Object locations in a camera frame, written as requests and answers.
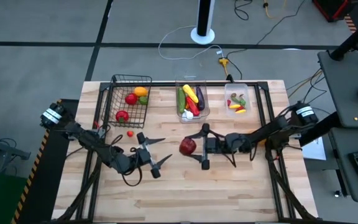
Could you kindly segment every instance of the yellow pepper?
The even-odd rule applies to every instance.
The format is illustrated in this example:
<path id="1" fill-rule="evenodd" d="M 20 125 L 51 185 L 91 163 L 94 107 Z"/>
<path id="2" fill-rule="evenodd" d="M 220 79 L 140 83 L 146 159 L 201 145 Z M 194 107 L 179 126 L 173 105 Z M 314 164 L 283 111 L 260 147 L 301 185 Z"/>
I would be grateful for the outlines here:
<path id="1" fill-rule="evenodd" d="M 230 109 L 237 109 L 237 108 L 240 108 L 241 105 L 230 105 L 229 108 Z"/>
<path id="2" fill-rule="evenodd" d="M 246 109 L 242 109 L 242 110 L 236 111 L 236 113 L 245 113 L 246 111 L 247 111 Z"/>
<path id="3" fill-rule="evenodd" d="M 183 91 L 191 98 L 191 100 L 193 100 L 193 102 L 198 103 L 198 98 L 189 85 L 184 85 Z"/>

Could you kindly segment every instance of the metal table frame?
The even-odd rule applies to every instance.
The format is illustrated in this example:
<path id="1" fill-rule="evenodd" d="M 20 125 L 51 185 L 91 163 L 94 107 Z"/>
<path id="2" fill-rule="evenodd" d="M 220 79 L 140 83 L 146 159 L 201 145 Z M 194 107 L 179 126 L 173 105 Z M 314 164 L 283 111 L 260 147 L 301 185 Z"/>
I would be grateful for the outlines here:
<path id="1" fill-rule="evenodd" d="M 224 87 L 225 84 L 227 84 L 227 83 L 229 83 L 229 82 L 227 82 L 227 81 L 226 82 L 225 81 L 222 81 L 222 82 L 206 82 L 206 86 L 221 86 L 221 87 Z M 244 83 L 244 84 L 254 88 L 255 95 L 256 95 L 256 100 L 257 100 L 257 106 L 258 106 L 258 109 L 259 109 L 259 118 L 260 118 L 261 126 L 266 124 L 264 107 L 263 107 L 263 104 L 262 104 L 262 97 L 261 97 L 261 94 L 260 94 L 261 90 L 265 94 L 265 99 L 266 99 L 266 103 L 267 103 L 267 111 L 268 111 L 269 119 L 270 120 L 274 119 L 275 115 L 274 115 L 274 112 L 273 112 L 273 104 L 272 104 L 272 99 L 270 97 L 269 85 L 268 85 L 267 82 L 237 82 L 237 83 Z M 113 91 L 114 87 L 118 87 L 118 86 L 120 86 L 119 83 L 115 83 L 115 84 L 111 84 L 110 82 L 102 82 L 102 83 L 100 83 L 99 95 L 98 95 L 98 100 L 97 100 L 97 104 L 96 104 L 96 110 L 95 110 L 95 114 L 94 114 L 94 121 L 95 122 L 98 122 L 100 120 L 100 116 L 101 116 L 100 114 L 101 114 L 101 110 L 102 110 L 102 100 L 103 100 L 104 94 L 107 94 L 107 98 L 111 98 L 110 96 L 112 94 L 112 91 Z M 151 86 L 172 86 L 172 87 L 175 87 L 175 82 L 152 82 Z M 111 107 L 111 102 L 107 101 L 106 106 L 104 108 L 104 119 L 102 119 L 103 120 L 103 125 L 107 125 L 107 123 L 108 123 L 108 116 L 109 116 L 110 107 Z M 84 192 L 83 194 L 85 194 L 90 189 L 90 184 L 89 183 L 90 182 L 93 183 L 92 184 L 91 198 L 90 198 L 90 201 L 89 201 L 88 215 L 87 215 L 86 218 L 83 218 L 83 210 L 84 210 L 84 201 L 85 200 L 81 199 L 80 201 L 77 201 L 77 203 L 79 203 L 79 204 L 78 204 L 75 219 L 74 220 L 67 220 L 70 223 L 92 223 L 93 222 L 94 210 L 95 210 L 95 205 L 96 205 L 96 197 L 97 197 L 97 194 L 98 194 L 99 177 L 100 177 L 100 170 L 101 170 L 102 162 L 101 162 L 100 158 L 97 158 L 95 167 L 94 167 L 92 173 L 90 174 L 92 157 L 93 157 L 93 152 L 88 151 L 88 154 L 86 156 L 84 173 L 83 173 L 82 185 L 81 185 L 81 191 Z M 282 176 L 285 184 L 287 184 L 288 187 L 289 187 L 289 181 L 288 181 L 288 176 L 287 176 L 287 170 L 285 168 L 284 158 L 280 157 L 278 159 L 278 163 L 279 163 L 279 166 L 280 166 L 281 176 Z M 269 165 L 269 168 L 270 168 L 270 166 L 274 166 L 274 164 L 269 163 L 269 162 L 268 162 L 268 165 Z M 274 196 L 274 201 L 275 201 L 275 206 L 276 206 L 276 211 L 277 211 L 277 217 L 278 217 L 279 220 L 285 219 L 284 214 L 283 214 L 282 203 L 281 203 L 281 200 L 280 200 L 280 192 L 278 191 L 278 184 L 277 184 L 277 181 L 273 178 L 273 174 L 271 172 L 270 172 L 270 179 L 272 181 L 272 190 L 273 190 L 273 196 Z M 290 218 L 296 218 L 294 206 L 292 205 L 291 201 L 288 199 L 287 196 L 286 196 L 286 201 L 287 201 L 288 213 L 289 213 Z"/>

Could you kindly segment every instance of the wooden tabletop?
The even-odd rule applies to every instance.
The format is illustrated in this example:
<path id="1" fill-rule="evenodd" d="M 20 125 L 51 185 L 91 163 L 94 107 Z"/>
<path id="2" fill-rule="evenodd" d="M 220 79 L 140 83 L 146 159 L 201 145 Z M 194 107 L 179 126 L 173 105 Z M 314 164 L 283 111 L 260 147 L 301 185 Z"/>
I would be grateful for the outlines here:
<path id="1" fill-rule="evenodd" d="M 93 122 L 100 82 L 85 82 L 81 92 L 76 120 L 83 128 L 90 129 Z M 287 93 L 282 80 L 268 81 L 274 113 L 288 106 Z M 253 88 L 249 90 L 252 109 L 243 119 L 226 116 L 224 87 L 208 87 L 211 113 L 206 122 L 211 130 L 219 134 L 250 133 L 260 127 L 260 119 Z M 161 178 L 153 179 L 149 166 L 143 166 L 143 181 L 137 187 L 128 187 L 114 169 L 102 165 L 94 222 L 252 222 L 276 221 L 272 185 L 264 146 L 259 144 L 255 159 L 249 154 L 236 154 L 237 168 L 222 155 L 210 155 L 210 170 L 201 170 L 201 165 L 179 153 L 179 144 L 184 136 L 197 133 L 202 123 L 181 124 L 176 114 L 175 87 L 152 87 L 149 108 L 143 132 L 149 138 L 166 140 L 149 146 L 154 159 L 173 154 L 164 163 Z M 265 107 L 265 117 L 269 120 Z M 138 145 L 136 137 L 126 136 L 128 128 L 115 128 L 107 134 L 111 142 L 118 134 L 123 139 L 117 146 L 129 153 Z M 202 143 L 196 141 L 196 154 L 202 151 Z M 292 146 L 298 141 L 291 140 Z M 68 152 L 78 149 L 77 142 L 70 143 Z M 300 150 L 286 148 L 283 151 L 290 187 L 299 201 L 317 216 L 313 195 Z M 53 218 L 59 217 L 72 203 L 81 188 L 86 159 L 86 150 L 70 156 L 63 169 L 62 180 L 55 203 Z M 134 184 L 139 178 L 137 171 L 127 176 Z M 286 216 L 288 209 L 284 193 L 280 189 Z M 85 214 L 91 191 L 85 202 Z"/>

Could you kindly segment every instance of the plastic container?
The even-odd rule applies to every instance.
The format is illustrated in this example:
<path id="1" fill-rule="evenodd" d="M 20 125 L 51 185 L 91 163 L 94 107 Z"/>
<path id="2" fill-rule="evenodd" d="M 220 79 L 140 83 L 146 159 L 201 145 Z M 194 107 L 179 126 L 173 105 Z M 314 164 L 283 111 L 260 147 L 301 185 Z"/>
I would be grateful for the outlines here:
<path id="1" fill-rule="evenodd" d="M 206 117 L 209 115 L 209 105 L 208 105 L 208 94 L 206 91 L 206 81 L 205 78 L 196 76 L 196 75 L 183 75 L 183 76 L 176 76 L 176 88 L 175 88 L 175 94 L 176 99 L 178 98 L 178 89 L 182 88 L 184 85 L 189 85 L 190 87 L 194 88 L 196 90 L 196 87 L 198 86 L 201 89 L 201 92 L 203 93 L 205 107 L 202 111 L 200 111 L 199 116 L 194 116 L 193 119 L 187 119 L 182 118 L 182 113 L 178 109 L 178 104 L 176 103 L 177 108 L 177 115 L 179 117 L 179 120 L 181 123 L 200 123 L 204 122 Z"/>
<path id="2" fill-rule="evenodd" d="M 235 93 L 237 96 L 236 98 L 239 99 L 239 96 L 241 94 L 244 95 L 244 99 L 246 101 L 246 106 L 245 109 L 247 110 L 245 113 L 237 113 L 236 114 L 236 109 L 230 109 L 227 105 L 227 100 L 231 101 L 231 105 L 237 104 L 236 102 L 233 102 L 231 100 L 231 95 Z M 248 96 L 248 86 L 246 84 L 236 84 L 236 83 L 231 83 L 231 84 L 226 84 L 224 86 L 224 104 L 226 107 L 226 114 L 228 116 L 234 116 L 234 117 L 244 117 L 247 116 L 248 114 L 250 114 L 251 111 L 251 102 L 249 101 L 249 96 Z"/>

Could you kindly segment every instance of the concrete floor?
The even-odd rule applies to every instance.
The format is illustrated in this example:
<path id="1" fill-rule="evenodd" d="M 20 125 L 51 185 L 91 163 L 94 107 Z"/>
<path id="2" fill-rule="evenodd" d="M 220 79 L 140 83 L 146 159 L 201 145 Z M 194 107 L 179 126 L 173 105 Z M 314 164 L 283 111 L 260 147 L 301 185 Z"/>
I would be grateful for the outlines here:
<path id="1" fill-rule="evenodd" d="M 281 12 L 281 2 L 270 3 L 270 13 Z M 299 0 L 288 0 L 283 15 L 293 14 Z M 0 0 L 0 41 L 94 42 L 107 0 Z M 267 19 L 262 1 L 244 8 L 249 21 L 234 15 L 234 1 L 216 0 L 213 29 L 215 43 L 255 44 L 278 21 Z M 115 0 L 103 42 L 159 42 L 169 31 L 195 24 L 196 1 Z M 167 42 L 190 43 L 190 30 L 180 30 Z M 262 44 L 337 45 L 350 35 L 343 21 L 329 24 L 306 1 L 297 17 L 284 20 Z M 223 49 L 228 53 L 233 49 Z M 0 47 L 0 138 L 14 138 L 18 148 L 32 152 L 28 161 L 16 160 L 21 177 L 27 177 L 40 146 L 44 129 L 40 114 L 59 98 L 78 99 L 93 48 L 91 47 Z M 163 49 L 167 57 L 191 57 L 200 49 Z M 319 68 L 316 50 L 247 50 L 232 54 L 245 80 L 281 79 L 286 86 L 308 78 Z M 237 70 L 229 72 L 239 78 Z M 221 80 L 215 50 L 193 60 L 164 60 L 157 49 L 101 48 L 92 80 L 106 81 L 116 73 L 150 75 L 154 80 L 174 80 L 184 73 Z M 318 88 L 328 89 L 325 81 Z M 306 94 L 301 88 L 291 98 L 295 103 Z M 318 91 L 312 91 L 308 99 Z M 329 92 L 312 106 L 335 111 Z M 326 114 L 317 111 L 320 119 Z M 358 203 L 351 198 L 334 198 L 339 188 L 335 173 L 308 170 L 316 206 L 321 218 L 358 223 Z"/>

